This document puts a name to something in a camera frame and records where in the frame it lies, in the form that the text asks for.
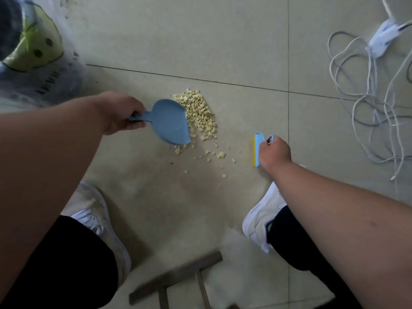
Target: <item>hand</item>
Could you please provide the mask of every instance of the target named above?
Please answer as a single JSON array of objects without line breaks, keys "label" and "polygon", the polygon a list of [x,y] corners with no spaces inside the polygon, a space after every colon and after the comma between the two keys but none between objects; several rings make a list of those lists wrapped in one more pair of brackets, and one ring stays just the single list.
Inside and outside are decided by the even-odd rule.
[{"label": "hand", "polygon": [[291,148],[280,137],[275,136],[270,145],[266,141],[260,143],[259,163],[268,173],[291,162]]},{"label": "hand", "polygon": [[134,97],[119,93],[107,91],[92,96],[100,111],[105,116],[104,134],[110,135],[121,130],[133,130],[146,127],[144,121],[129,121],[128,117],[137,112],[143,115],[145,107]]}]

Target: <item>white shoe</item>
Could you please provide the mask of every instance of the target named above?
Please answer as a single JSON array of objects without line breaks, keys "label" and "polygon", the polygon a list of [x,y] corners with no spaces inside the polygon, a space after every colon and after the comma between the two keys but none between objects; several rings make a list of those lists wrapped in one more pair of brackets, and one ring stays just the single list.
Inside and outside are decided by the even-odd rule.
[{"label": "white shoe", "polygon": [[103,195],[94,186],[81,181],[65,210],[70,211],[70,208],[77,208],[77,210],[81,208],[71,217],[98,235],[114,253],[119,277],[118,287],[120,287],[130,273],[131,259],[126,247],[112,228]]},{"label": "white shoe", "polygon": [[272,182],[262,200],[246,215],[242,223],[245,236],[258,244],[260,248],[268,253],[273,247],[267,242],[268,223],[275,219],[276,215],[286,206],[285,200]]}]

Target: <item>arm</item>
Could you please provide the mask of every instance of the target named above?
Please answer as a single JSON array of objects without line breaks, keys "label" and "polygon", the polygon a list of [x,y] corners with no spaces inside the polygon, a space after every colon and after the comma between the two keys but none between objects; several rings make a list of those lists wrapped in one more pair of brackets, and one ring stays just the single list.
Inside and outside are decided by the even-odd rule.
[{"label": "arm", "polygon": [[143,105],[105,92],[32,112],[0,116],[0,303],[82,179],[103,134]]},{"label": "arm", "polygon": [[278,137],[259,162],[364,308],[411,308],[412,208],[294,164]]}]

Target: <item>bag with cartoon face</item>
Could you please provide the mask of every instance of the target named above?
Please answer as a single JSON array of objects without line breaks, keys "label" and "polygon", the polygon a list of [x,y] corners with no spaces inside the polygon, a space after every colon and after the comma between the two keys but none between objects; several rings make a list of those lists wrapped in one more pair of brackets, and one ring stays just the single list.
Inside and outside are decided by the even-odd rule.
[{"label": "bag with cartoon face", "polygon": [[0,0],[0,112],[79,95],[85,64],[51,0]]}]

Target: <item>clear plastic bag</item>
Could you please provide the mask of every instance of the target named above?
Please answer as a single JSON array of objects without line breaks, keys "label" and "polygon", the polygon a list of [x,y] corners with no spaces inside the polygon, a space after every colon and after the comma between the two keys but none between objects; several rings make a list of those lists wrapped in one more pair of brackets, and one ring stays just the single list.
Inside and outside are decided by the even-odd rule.
[{"label": "clear plastic bag", "polygon": [[52,0],[0,0],[0,111],[78,96],[86,68]]}]

